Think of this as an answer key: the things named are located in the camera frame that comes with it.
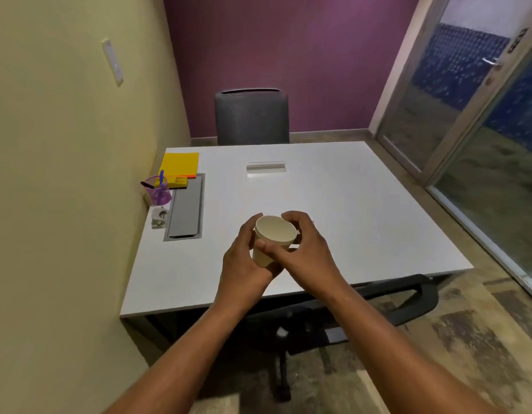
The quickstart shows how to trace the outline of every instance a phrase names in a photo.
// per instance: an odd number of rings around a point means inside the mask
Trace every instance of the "beige cup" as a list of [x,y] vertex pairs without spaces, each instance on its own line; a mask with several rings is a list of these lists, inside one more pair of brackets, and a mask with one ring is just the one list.
[[[298,235],[297,229],[291,222],[279,216],[270,215],[262,216],[257,220],[255,232],[257,238],[269,239],[286,250],[295,242]],[[253,260],[259,267],[266,267],[273,261],[256,248],[253,249]]]

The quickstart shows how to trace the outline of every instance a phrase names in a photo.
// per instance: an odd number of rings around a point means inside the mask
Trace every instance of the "purple wall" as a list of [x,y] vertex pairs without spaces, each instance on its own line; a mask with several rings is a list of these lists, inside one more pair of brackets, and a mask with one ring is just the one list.
[[276,87],[291,132],[369,126],[418,0],[164,0],[192,137],[214,94]]

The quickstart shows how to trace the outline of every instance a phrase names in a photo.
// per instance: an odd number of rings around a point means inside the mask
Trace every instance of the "light switch panel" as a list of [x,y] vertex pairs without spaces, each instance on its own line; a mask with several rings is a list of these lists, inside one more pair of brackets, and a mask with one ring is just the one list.
[[101,46],[107,58],[107,62],[109,62],[111,71],[113,71],[113,77],[115,77],[115,82],[117,83],[117,86],[120,87],[120,85],[124,82],[124,75],[123,70],[120,68],[119,60],[117,59],[117,54],[115,54],[115,51],[113,50],[113,44],[111,43],[111,40],[107,37],[101,41]]

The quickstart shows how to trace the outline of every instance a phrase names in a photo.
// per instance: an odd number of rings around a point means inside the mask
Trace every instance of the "door handle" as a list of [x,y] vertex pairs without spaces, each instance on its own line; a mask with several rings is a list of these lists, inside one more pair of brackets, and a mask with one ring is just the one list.
[[499,62],[498,59],[496,59],[496,58],[494,58],[494,61],[491,61],[488,58],[483,58],[482,61],[487,63],[487,64],[489,64],[489,65],[491,65],[495,69],[501,69],[504,66],[504,64]]

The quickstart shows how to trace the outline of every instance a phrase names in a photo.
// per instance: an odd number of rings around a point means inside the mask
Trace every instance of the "chair backrest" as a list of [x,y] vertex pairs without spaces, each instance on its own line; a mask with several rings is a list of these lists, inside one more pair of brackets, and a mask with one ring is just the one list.
[[287,95],[274,88],[216,93],[218,145],[289,143]]

